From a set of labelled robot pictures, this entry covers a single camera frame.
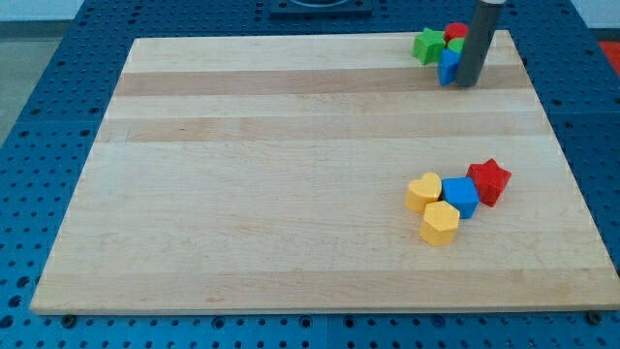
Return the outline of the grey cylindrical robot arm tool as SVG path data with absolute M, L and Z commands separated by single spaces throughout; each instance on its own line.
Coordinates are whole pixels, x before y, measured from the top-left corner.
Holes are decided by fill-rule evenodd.
M 473 11 L 455 83 L 462 87 L 475 86 L 492 42 L 505 0 L 478 0 Z

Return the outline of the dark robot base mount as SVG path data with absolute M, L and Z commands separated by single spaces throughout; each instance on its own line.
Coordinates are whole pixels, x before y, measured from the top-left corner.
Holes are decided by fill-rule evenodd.
M 268 0 L 271 16 L 371 15 L 372 0 Z

